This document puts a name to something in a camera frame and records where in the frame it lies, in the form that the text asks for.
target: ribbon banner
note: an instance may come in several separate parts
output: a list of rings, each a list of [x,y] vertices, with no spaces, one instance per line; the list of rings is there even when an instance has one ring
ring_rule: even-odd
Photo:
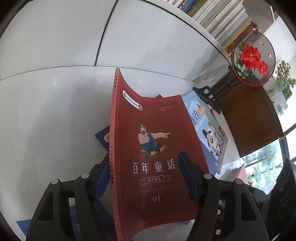
[[[139,180],[140,186],[149,184],[149,183],[156,183],[156,182],[167,182],[170,181],[170,175],[164,176],[154,176],[154,177],[145,177],[142,180]]]

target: book spine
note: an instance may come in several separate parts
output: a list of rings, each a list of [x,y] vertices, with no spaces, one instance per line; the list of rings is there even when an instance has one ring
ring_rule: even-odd
[[[242,5],[242,2],[240,2],[220,23],[218,28],[213,31],[212,36],[217,37],[221,34],[221,31],[227,27],[228,24],[231,23],[231,21],[234,20],[234,18],[242,11],[244,10],[244,6]]]
[[[214,2],[215,0],[208,0],[201,8],[200,10],[197,11],[197,13],[194,15],[194,19],[196,21],[199,20],[200,16],[204,13],[204,11],[206,11],[207,7],[212,3]]]
[[[201,21],[201,25],[205,28],[217,15],[217,12],[219,12],[219,9],[223,5],[223,1],[217,1],[209,11],[209,13],[205,16],[205,18]]]
[[[181,4],[181,6],[179,7],[179,9],[180,9],[181,11],[183,11],[183,9],[184,9],[184,7],[187,5],[188,1],[189,1],[189,0],[185,0],[185,1]]]
[[[223,9],[225,8],[225,6],[230,2],[231,0],[226,0],[221,2],[220,4],[216,5],[213,13],[210,15],[209,19],[207,19],[204,23],[204,28],[206,28],[209,24],[214,24],[215,23],[215,18],[217,17],[217,15],[219,15],[219,13],[221,13],[223,11]]]
[[[233,6],[235,5],[235,3],[237,2],[237,0],[231,0],[221,11],[220,13],[213,19],[213,21],[206,27],[206,30],[208,32],[211,32],[211,30],[216,30],[219,29],[221,21],[223,21],[223,19],[225,17],[228,16],[228,14],[233,10]]]
[[[200,25],[203,24],[204,21],[206,21],[207,16],[212,12],[212,9],[216,6],[216,4],[220,0],[214,0],[209,4],[209,6],[203,11],[203,13],[199,16],[199,19],[197,20]]]
[[[227,10],[219,17],[217,20],[217,23],[209,28],[209,33],[213,36],[214,32],[219,32],[220,28],[222,28],[221,23],[223,20],[234,10],[234,8],[239,4],[240,0],[233,0],[230,4]]]
[[[232,28],[237,19],[243,14],[246,13],[244,7],[239,5],[239,8],[236,11],[233,11],[228,15],[226,22],[222,25],[222,28],[219,32],[215,33],[216,39],[219,39],[229,28]]]
[[[251,18],[248,16],[247,19],[224,41],[221,46],[227,48],[251,23]]]
[[[177,6],[177,8],[180,8],[181,7],[181,5],[183,4],[183,2],[185,2],[186,0],[182,0],[180,3],[179,3],[179,5]]]
[[[182,2],[182,0],[177,0],[177,1],[175,1],[174,2],[174,6],[175,7],[178,7],[179,6],[179,4]]]
[[[183,12],[188,13],[188,11],[192,8],[193,4],[195,3],[196,0],[190,0],[186,7],[184,8]]]
[[[228,38],[228,36],[232,35],[232,31],[236,29],[243,21],[245,21],[248,17],[248,14],[241,10],[235,18],[229,22],[229,24],[223,29],[223,31],[218,35],[217,40],[221,41],[221,38]]]
[[[196,0],[192,5],[191,9],[188,11],[188,15],[193,18],[198,10],[207,2],[207,0]]]
[[[117,85],[118,85],[118,76],[120,74],[120,69],[117,68],[115,71],[114,83],[113,83],[113,91],[112,91],[112,100],[111,100],[111,116],[110,116],[110,148],[109,148],[109,161],[110,161],[110,181],[111,181],[111,190],[112,190],[112,209],[114,215],[114,223],[116,228],[116,233],[118,237],[118,241],[122,240],[122,231],[119,220],[118,213],[118,204],[117,204],[117,195],[116,195],[116,180],[115,180],[115,166],[116,162],[116,149],[115,149],[115,119],[116,116],[116,99],[117,99]]]

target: red flower embroidery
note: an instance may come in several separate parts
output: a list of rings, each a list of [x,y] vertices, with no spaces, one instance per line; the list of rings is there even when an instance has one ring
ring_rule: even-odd
[[[265,63],[264,61],[262,61],[258,67],[258,71],[260,74],[262,74],[263,76],[267,75],[267,72],[269,70],[269,67],[267,65],[267,63]]]
[[[261,54],[257,48],[247,45],[240,55],[243,64],[247,69],[258,68],[260,65]]]

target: wooden cabinet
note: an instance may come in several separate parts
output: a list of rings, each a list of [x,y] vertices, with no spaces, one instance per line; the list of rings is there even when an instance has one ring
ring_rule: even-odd
[[[263,87],[237,86],[219,102],[241,157],[284,136]]]

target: number 01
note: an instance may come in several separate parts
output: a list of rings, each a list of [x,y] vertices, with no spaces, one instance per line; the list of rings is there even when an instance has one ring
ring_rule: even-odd
[[[157,196],[157,197],[153,197],[153,202],[159,202],[160,201],[160,197]]]

